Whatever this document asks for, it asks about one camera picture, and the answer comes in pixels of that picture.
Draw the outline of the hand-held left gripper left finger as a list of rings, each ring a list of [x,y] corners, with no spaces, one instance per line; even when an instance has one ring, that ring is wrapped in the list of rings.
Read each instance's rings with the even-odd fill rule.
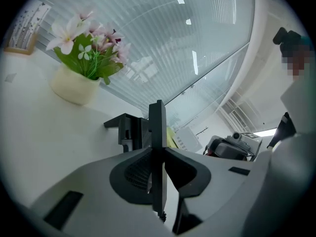
[[[150,156],[142,149],[83,165],[40,195],[32,211],[61,236],[170,237],[146,191]]]

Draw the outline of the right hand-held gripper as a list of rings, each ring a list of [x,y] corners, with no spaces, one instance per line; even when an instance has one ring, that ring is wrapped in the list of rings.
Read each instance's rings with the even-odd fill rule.
[[[226,139],[212,137],[203,154],[215,158],[254,161],[259,153],[262,139],[250,132],[234,132]]]

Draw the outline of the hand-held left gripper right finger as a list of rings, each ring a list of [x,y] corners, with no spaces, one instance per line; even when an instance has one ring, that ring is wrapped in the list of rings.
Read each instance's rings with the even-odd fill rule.
[[[165,236],[240,236],[249,199],[237,191],[246,176],[246,161],[203,156],[175,148],[164,150],[165,169],[179,193],[175,231]]]

